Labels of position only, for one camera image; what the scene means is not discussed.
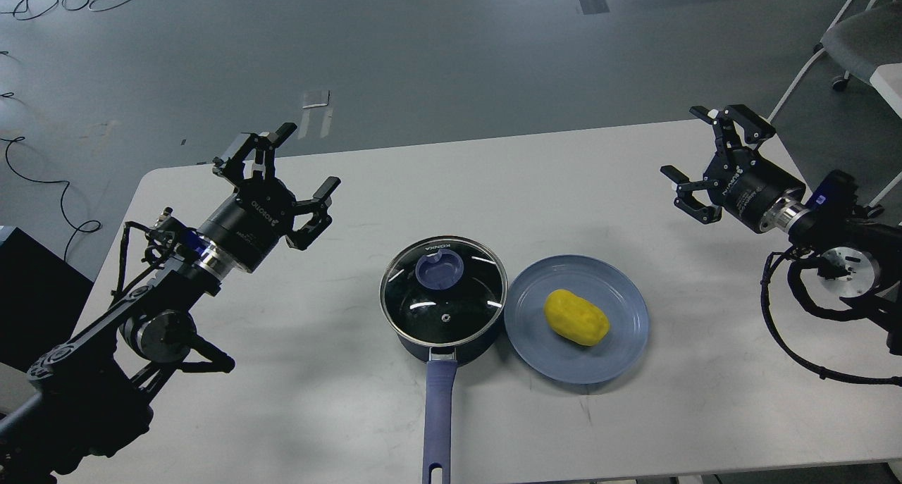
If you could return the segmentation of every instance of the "blue plate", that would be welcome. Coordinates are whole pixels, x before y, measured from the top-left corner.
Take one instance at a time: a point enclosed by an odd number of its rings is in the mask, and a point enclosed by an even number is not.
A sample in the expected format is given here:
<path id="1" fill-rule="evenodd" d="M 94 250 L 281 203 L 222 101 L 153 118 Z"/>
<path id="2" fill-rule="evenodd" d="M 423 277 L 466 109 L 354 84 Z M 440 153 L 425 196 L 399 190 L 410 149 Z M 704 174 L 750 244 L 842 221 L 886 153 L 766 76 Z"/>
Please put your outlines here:
<path id="1" fill-rule="evenodd" d="M 611 330 L 595 346 L 561 337 L 545 320 L 545 298 L 566 288 L 598 306 Z M 597 384 L 616 378 L 640 358 L 648 342 L 648 309 L 638 288 L 609 263 L 589 256 L 559 255 L 539 260 L 510 285 L 505 307 L 510 343 L 545 377 L 568 384 Z"/>

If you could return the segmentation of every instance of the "robotic arm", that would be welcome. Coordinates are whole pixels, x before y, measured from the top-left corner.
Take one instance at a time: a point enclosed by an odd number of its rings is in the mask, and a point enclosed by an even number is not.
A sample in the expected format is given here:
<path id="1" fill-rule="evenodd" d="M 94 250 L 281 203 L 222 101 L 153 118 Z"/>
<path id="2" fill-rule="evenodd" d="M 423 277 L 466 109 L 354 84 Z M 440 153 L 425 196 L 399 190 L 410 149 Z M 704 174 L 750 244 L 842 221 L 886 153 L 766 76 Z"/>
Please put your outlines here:
<path id="1" fill-rule="evenodd" d="M 70 473 L 88 454 L 113 456 L 149 430 L 149 403 L 176 372 L 226 372 L 235 367 L 221 349 L 199 334 L 189 313 L 203 294 L 216 295 L 233 268 L 248 273 L 282 236 L 295 249 L 307 247 L 328 227 L 326 211 L 340 180 L 328 177 L 310 199 L 297 201 L 275 176 L 275 149 L 296 130 L 285 123 L 275 133 L 241 134 L 213 172 L 235 191 L 197 230 L 167 208 L 148 239 L 151 266 L 123 287 L 125 259 L 113 303 L 99 319 L 38 359 L 27 372 L 37 389 L 26 403 L 0 421 L 0 482 L 55 482 L 51 472 Z M 245 159 L 255 153 L 245 179 Z M 293 230 L 294 218 L 310 214 Z M 133 288 L 156 271 L 147 285 Z M 129 378 L 113 359 L 116 331 L 148 361 Z M 191 350 L 206 359 L 185 362 Z"/>
<path id="2" fill-rule="evenodd" d="M 726 209 L 758 234 L 773 228 L 783 230 L 793 247 L 777 255 L 780 261 L 792 261 L 787 279 L 799 304 L 809 314 L 825 319 L 867 318 L 889 334 L 886 339 L 889 352 L 902 355 L 902 304 L 884 295 L 898 287 L 902 276 L 902 228 L 871 221 L 881 210 L 857 205 L 857 185 L 853 177 L 841 170 L 829 173 L 812 196 L 802 202 L 805 185 L 758 152 L 761 144 L 774 137 L 776 131 L 747 106 L 728 106 L 723 111 L 694 106 L 691 112 L 711 125 L 716 152 L 702 181 L 690 182 L 674 166 L 661 167 L 661 173 L 676 183 L 674 205 L 703 224 L 718 221 L 722 209 Z M 736 125 L 742 128 L 745 144 Z M 699 191 L 708 192 L 711 205 L 704 205 L 693 196 L 693 192 Z M 771 266 L 769 260 L 765 270 L 762 310 L 777 343 L 793 359 L 818 372 L 821 378 L 902 385 L 902 378 L 851 377 L 797 359 L 772 326 L 769 302 L 765 302 L 769 299 L 767 283 L 778 265 L 779 261 Z M 850 308 L 837 311 L 817 306 L 802 282 L 803 269 L 816 269 L 822 284 Z"/>

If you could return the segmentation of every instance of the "white table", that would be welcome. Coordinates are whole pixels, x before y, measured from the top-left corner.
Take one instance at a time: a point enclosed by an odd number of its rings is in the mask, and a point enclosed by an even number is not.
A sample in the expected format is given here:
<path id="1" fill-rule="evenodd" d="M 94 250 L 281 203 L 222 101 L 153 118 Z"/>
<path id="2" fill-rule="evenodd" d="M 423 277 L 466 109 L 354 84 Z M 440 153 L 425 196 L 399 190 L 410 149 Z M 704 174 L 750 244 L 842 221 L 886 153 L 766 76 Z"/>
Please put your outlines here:
<path id="1" fill-rule="evenodd" d="M 278 160 L 299 198 L 327 175 L 342 178 L 335 223 L 306 252 L 281 243 L 254 275 L 232 272 L 196 305 L 201 334 L 236 359 L 235 371 L 177 375 L 154 402 L 148 435 L 112 459 L 85 459 L 61 482 L 417 482 L 425 366 L 384 320 L 379 282 L 399 250 L 439 234 L 486 244 L 511 279 L 545 256 L 598 257 L 635 282 L 651 319 L 643 359 L 603 387 L 545 379 L 505 337 L 461 368 L 454 482 L 899 458 L 902 391 L 821 381 L 767 334 L 758 280 L 786 237 L 755 235 L 729 215 L 703 227 L 673 207 L 658 167 L 695 178 L 712 153 L 710 128 L 692 120 Z M 798 175 L 778 139 L 763 153 Z M 199 225 L 229 193 L 209 166 L 155 170 L 126 218 L 152 222 L 171 205 Z M 82 323 L 109 302 L 116 249 Z M 902 361 L 876 326 L 804 314 L 781 279 L 772 297 L 803 356 L 898 374 Z M 120 349 L 121 361 L 131 355 Z"/>
<path id="2" fill-rule="evenodd" d="M 870 85 L 902 118 L 902 63 L 877 67 L 870 76 Z"/>

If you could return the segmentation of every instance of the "lid knob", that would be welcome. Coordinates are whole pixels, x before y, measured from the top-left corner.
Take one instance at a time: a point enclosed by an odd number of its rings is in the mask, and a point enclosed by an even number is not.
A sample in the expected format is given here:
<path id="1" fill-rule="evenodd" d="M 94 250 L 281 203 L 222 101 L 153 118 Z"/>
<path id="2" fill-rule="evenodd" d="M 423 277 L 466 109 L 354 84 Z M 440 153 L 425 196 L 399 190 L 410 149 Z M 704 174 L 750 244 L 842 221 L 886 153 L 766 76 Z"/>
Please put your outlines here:
<path id="1" fill-rule="evenodd" d="M 416 281 L 431 290 L 451 288 L 463 278 L 464 259 L 450 249 L 420 256 L 416 262 Z"/>

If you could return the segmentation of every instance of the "pot handle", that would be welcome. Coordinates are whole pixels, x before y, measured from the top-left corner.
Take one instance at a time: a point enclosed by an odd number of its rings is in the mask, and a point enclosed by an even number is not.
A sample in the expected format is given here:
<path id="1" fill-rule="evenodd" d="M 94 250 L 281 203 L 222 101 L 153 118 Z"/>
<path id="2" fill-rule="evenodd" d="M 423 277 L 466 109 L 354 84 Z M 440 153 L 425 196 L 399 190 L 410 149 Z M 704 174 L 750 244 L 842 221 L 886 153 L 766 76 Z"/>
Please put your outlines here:
<path id="1" fill-rule="evenodd" d="M 451 388 L 456 359 L 426 362 L 426 429 L 423 436 L 423 484 L 451 484 Z M 432 481 L 441 469 L 441 482 Z"/>

